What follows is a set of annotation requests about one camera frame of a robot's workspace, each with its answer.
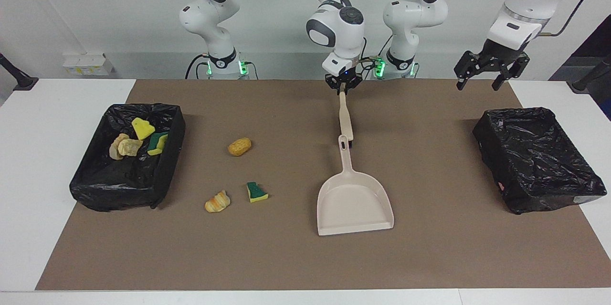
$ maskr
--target white table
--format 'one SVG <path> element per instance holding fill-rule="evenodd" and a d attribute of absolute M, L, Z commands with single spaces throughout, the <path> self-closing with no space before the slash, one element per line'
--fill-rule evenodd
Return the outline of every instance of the white table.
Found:
<path fill-rule="evenodd" d="M 70 179 L 102 113 L 109 105 L 124 103 L 134 83 L 41 79 L 33 90 L 15 92 L 0 107 L 0 304 L 611 304 L 611 288 L 35 292 L 75 204 L 68 191 Z M 565 83 L 510 84 L 524 107 L 552 109 L 596 174 L 611 185 L 611 122 L 596 103 L 587 95 L 575 95 Z M 32 177 L 30 170 L 37 176 Z M 611 256 L 611 196 L 581 207 Z"/>

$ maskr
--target green scouring pad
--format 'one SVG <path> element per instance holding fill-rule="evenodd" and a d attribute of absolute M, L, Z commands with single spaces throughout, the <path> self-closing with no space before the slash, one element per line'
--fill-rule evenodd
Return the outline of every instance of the green scouring pad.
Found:
<path fill-rule="evenodd" d="M 164 133 L 153 133 L 150 141 L 148 142 L 147 153 L 151 156 L 159 155 L 163 152 L 163 147 L 166 145 L 168 139 L 168 132 Z"/>
<path fill-rule="evenodd" d="M 251 199 L 251 202 L 257 202 L 261 200 L 265 200 L 269 197 L 269 194 L 264 192 L 258 185 L 257 182 L 249 182 L 246 184 L 246 188 L 248 189 L 248 198 Z"/>

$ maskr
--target black trash bin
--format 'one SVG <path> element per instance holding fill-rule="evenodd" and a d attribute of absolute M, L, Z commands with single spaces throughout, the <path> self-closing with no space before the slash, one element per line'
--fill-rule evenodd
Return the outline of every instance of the black trash bin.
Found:
<path fill-rule="evenodd" d="M 557 210 L 607 194 L 549 109 L 486 111 L 473 134 L 515 214 Z"/>
<path fill-rule="evenodd" d="M 149 156 L 149 138 L 137 157 L 111 159 L 108 153 L 116 136 L 135 139 L 135 118 L 148 120 L 157 133 L 168 132 L 163 153 Z M 74 178 L 70 192 L 76 201 L 96 211 L 149 206 L 154 209 L 168 193 L 185 137 L 180 107 L 164 104 L 112 105 L 102 116 Z"/>

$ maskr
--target brown paper mat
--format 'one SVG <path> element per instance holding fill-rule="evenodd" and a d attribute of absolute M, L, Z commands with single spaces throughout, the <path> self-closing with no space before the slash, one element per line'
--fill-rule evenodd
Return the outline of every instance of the brown paper mat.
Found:
<path fill-rule="evenodd" d="M 348 96 L 355 170 L 386 188 L 395 228 L 319 237 L 316 197 L 340 172 L 338 97 L 322 81 L 137 81 L 128 102 L 181 105 L 183 150 L 166 200 L 77 205 L 39 290 L 318 290 L 611 287 L 611 261 L 579 207 L 511 214 L 471 129 L 520 107 L 510 86 L 367 82 Z M 250 137 L 243 157 L 225 147 Z M 249 203 L 257 181 L 270 198 Z M 232 204 L 203 203 L 225 189 Z"/>

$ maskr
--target dustpan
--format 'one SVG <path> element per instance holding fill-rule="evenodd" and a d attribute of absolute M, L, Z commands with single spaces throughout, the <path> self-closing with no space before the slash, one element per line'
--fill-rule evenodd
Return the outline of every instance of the dustpan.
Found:
<path fill-rule="evenodd" d="M 391 229 L 395 217 L 384 187 L 377 179 L 352 169 L 347 136 L 340 135 L 338 143 L 343 170 L 320 188 L 318 235 Z"/>

